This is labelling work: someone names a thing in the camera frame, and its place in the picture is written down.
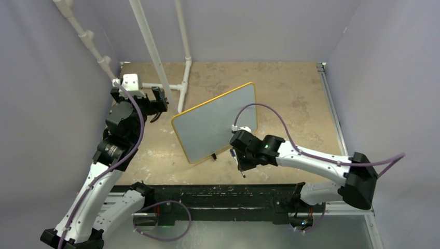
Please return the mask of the whiteboard marker pen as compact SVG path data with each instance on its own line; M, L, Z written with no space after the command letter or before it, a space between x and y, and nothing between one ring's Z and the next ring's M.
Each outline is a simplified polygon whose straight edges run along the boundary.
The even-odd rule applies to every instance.
M240 167L240 163L239 163L239 160L238 160L238 156L237 156L236 151L235 151L233 148L231 148L231 149L229 150L229 152L230 152L231 156L233 157L235 163L237 164L237 169L238 169L238 171L240 172L240 174L242 175L243 178L246 178L246 175L245 175L244 171L243 171L243 170L241 169L241 167Z

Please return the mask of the black handled pliers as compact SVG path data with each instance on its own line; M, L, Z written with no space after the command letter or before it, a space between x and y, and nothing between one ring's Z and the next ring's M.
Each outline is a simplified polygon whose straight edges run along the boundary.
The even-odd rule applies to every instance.
M154 117L150 120L150 123L156 122L160 116L162 115L162 112L158 112L154 115Z

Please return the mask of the yellow framed whiteboard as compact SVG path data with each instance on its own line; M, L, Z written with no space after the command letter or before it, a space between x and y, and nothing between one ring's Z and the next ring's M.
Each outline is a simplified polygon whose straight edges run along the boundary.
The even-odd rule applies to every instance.
M229 147L233 125L257 131L256 107L240 112L255 102L256 86L248 82L175 115L171 124L188 163L198 163Z

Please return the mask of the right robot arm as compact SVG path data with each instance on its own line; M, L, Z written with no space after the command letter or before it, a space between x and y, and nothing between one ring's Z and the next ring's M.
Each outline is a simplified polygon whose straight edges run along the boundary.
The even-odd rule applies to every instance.
M324 202L343 201L360 209L372 207L378 174L372 167L362 167L364 154L353 157L335 156L293 145L285 139L267 135L260 140L251 132L234 132L232 146L239 171L258 165L273 165L303 170L327 179L321 183L299 183L291 197L294 209L304 211L309 206Z

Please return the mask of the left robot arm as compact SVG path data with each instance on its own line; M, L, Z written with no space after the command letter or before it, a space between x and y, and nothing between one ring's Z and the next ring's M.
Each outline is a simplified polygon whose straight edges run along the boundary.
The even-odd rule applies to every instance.
M86 180L74 203L55 228L46 229L40 240L51 248L103 248L110 235L137 210L149 212L155 205L152 190L137 183L110 208L101 208L108 194L138 151L148 116L156 120L166 112L167 98L158 87L150 100L142 90L129 97L114 88L114 104L106 117L106 128L92 157Z

